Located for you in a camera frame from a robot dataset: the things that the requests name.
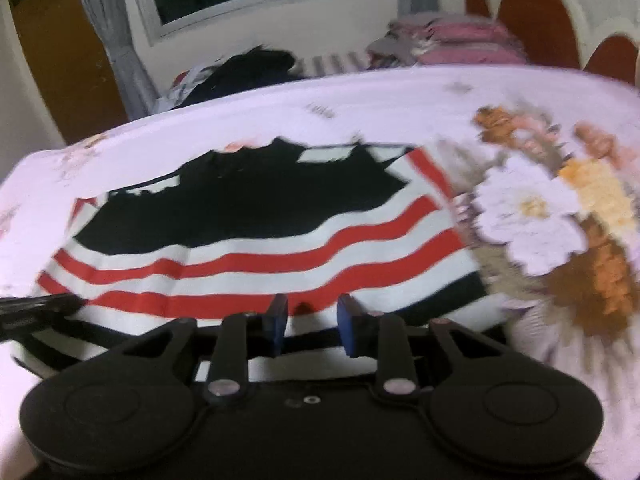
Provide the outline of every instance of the striped shirt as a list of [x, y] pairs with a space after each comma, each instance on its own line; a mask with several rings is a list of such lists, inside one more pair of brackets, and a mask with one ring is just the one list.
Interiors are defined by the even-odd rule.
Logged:
[[372, 360], [351, 360], [340, 347], [340, 294], [414, 326], [484, 296], [449, 201], [446, 178], [420, 148], [305, 149], [282, 139], [209, 152], [78, 200], [68, 241], [38, 284], [87, 306], [21, 341], [25, 365], [33, 358], [59, 370], [175, 317], [207, 326], [264, 312], [282, 292], [284, 355], [253, 359], [252, 380], [370, 372]]

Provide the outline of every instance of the white flower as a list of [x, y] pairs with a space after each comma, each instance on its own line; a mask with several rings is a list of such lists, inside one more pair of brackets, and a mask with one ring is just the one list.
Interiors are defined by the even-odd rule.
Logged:
[[491, 168], [476, 186], [479, 235], [508, 244], [509, 259], [530, 276], [542, 276], [587, 250], [587, 240], [569, 216], [580, 211], [574, 190], [521, 154]]

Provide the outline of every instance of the bed sheet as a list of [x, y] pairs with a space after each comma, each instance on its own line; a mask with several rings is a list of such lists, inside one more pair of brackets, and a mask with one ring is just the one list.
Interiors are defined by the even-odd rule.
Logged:
[[[618, 154], [635, 153], [634, 147], [640, 148], [637, 89], [579, 72], [529, 67], [415, 67], [332, 76], [166, 112], [64, 150], [27, 156], [0, 187], [0, 294], [26, 296], [32, 292], [40, 270], [65, 239], [76, 198], [97, 196], [169, 173], [209, 150], [260, 146], [276, 136], [312, 145], [354, 139], [421, 144], [464, 191], [469, 178], [468, 172], [461, 170], [460, 161], [466, 160], [477, 170], [477, 166], [497, 160], [505, 149], [517, 151], [510, 142], [517, 141], [519, 132], [527, 134], [538, 126], [518, 124], [507, 137], [501, 137], [505, 131], [501, 127], [505, 120], [513, 124], [522, 118], [545, 123], [544, 130], [553, 137], [552, 151], [560, 166], [571, 153], [602, 159], [599, 162], [612, 166], [612, 171], [625, 173], [625, 185], [633, 187], [636, 174], [640, 174], [635, 169], [636, 158], [619, 157], [616, 161], [612, 150], [603, 152], [609, 158], [596, 156], [590, 150], [596, 149], [594, 143], [598, 139], [604, 139], [604, 144], [618, 143]], [[590, 128], [582, 138], [575, 135], [575, 125], [579, 123]], [[615, 134], [614, 140], [607, 137], [607, 132]], [[590, 144], [585, 139], [596, 140]], [[529, 141], [523, 140], [524, 148]], [[528, 164], [540, 146], [529, 148], [532, 156], [527, 160], [522, 158], [523, 150], [510, 159], [520, 161], [519, 167], [510, 171], [532, 174]], [[498, 179], [501, 171], [494, 167], [487, 174]], [[487, 190], [489, 184], [485, 181], [482, 189]], [[476, 191], [463, 192], [456, 201], [462, 226], [472, 207], [469, 197], [475, 197], [480, 189]], [[527, 269], [522, 254], [532, 254], [532, 249], [520, 247], [519, 256], [516, 252], [514, 249], [510, 255]], [[539, 255], [531, 258], [535, 264], [531, 267], [535, 267], [533, 276], [539, 276], [540, 269], [550, 265]], [[545, 317], [541, 310], [545, 305], [540, 306], [535, 301], [538, 299], [535, 294], [530, 301], [518, 294], [512, 298], [503, 290], [494, 297], [495, 302], [504, 303], [500, 307], [505, 311], [519, 313], [513, 322], [513, 334], [520, 339], [520, 349], [533, 355], [541, 346], [549, 345], [541, 340], [552, 338], [547, 327], [555, 326], [549, 320], [540, 321]], [[630, 327], [622, 338], [626, 347], [634, 344], [636, 318], [636, 314], [628, 316]], [[615, 352], [615, 346], [614, 350], [610, 348], [611, 345], [603, 347], [596, 354]], [[582, 346], [571, 338], [563, 339], [554, 346], [551, 364], [589, 384], [606, 410], [606, 425], [590, 465], [606, 479], [635, 479], [640, 473], [640, 456], [636, 453], [640, 445], [640, 406], [636, 403], [640, 362], [620, 358], [616, 361], [623, 362], [620, 366], [596, 370], [583, 366], [585, 357], [580, 352]], [[17, 409], [35, 379], [10, 362], [7, 344], [0, 346], [0, 374], [0, 472], [6, 472], [9, 462], [15, 464], [16, 453], [12, 449], [20, 439]], [[614, 387], [611, 376], [617, 378]], [[29, 458], [20, 460], [24, 467], [29, 466]], [[5, 473], [2, 478], [11, 476]]]

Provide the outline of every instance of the door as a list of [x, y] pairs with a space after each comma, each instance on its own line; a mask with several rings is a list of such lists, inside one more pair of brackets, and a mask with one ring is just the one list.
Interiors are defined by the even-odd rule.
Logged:
[[102, 42], [80, 0], [10, 0], [24, 57], [67, 143], [127, 122]]

